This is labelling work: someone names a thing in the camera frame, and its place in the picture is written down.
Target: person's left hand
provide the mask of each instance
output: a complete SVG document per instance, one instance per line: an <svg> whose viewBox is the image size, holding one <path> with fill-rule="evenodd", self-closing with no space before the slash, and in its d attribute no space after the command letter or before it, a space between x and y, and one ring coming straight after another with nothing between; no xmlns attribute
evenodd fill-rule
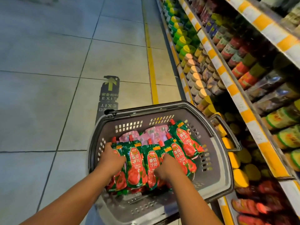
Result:
<svg viewBox="0 0 300 225"><path fill-rule="evenodd" d="M125 156L117 155L111 145L111 142L105 144L97 166L98 169L104 170L109 177L118 174L126 161Z"/></svg>

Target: pink package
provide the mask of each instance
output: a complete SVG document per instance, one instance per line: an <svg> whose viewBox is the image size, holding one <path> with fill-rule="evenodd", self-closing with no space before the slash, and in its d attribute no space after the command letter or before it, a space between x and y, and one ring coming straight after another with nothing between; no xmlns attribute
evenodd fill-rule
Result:
<svg viewBox="0 0 300 225"><path fill-rule="evenodd" d="M161 140L163 143L167 140L167 133L169 131L169 127L167 125L154 126L145 130L145 133L149 135L154 144L158 144Z"/></svg>
<svg viewBox="0 0 300 225"><path fill-rule="evenodd" d="M142 143L142 146L143 145L147 145L148 144L148 139L150 138L149 134L148 133L143 133L142 135L140 135L139 137L139 140L140 142Z"/></svg>
<svg viewBox="0 0 300 225"><path fill-rule="evenodd" d="M129 141L129 135L132 135L133 140L138 140L140 138L139 133L137 131L133 130L133 131L127 132L127 133L123 134L122 136L120 136L120 138L119 138L120 142Z"/></svg>

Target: tile floor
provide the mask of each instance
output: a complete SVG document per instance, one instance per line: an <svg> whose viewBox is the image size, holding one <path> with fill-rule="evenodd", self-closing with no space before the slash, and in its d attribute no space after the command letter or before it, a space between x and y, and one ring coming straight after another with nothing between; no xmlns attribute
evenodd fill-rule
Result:
<svg viewBox="0 0 300 225"><path fill-rule="evenodd" d="M0 0L0 224L86 175L105 75L121 80L119 109L152 104L144 20L159 102L181 100L156 2L143 2L144 12L142 0Z"/></svg>

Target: hand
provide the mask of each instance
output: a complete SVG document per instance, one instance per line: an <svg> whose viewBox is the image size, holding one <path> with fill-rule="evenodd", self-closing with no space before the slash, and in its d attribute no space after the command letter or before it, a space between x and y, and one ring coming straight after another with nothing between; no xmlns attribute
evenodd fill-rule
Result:
<svg viewBox="0 0 300 225"><path fill-rule="evenodd" d="M125 156L117 155L111 145L111 142L105 144L104 151L101 153L100 160L96 168L102 171L104 170L105 174L109 175L110 178L118 174L126 162Z"/></svg>
<svg viewBox="0 0 300 225"><path fill-rule="evenodd" d="M169 183L178 175L185 176L178 161L169 154L164 155L162 164L154 170L154 174Z"/></svg>

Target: basket handle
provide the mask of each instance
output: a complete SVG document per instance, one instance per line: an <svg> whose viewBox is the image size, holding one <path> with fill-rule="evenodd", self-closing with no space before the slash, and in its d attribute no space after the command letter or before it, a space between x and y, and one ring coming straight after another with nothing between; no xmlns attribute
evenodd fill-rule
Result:
<svg viewBox="0 0 300 225"><path fill-rule="evenodd" d="M242 147L240 146L240 144L238 143L238 139L236 138L236 136L233 134L232 130L229 128L229 126L227 125L227 123L223 120L223 118L218 115L218 114L214 114L209 118L209 121L212 121L213 119L216 119L219 124L221 124L221 126L225 129L225 131L227 132L227 135L229 136L230 140L233 142L233 149L227 149L227 151L241 151Z"/></svg>

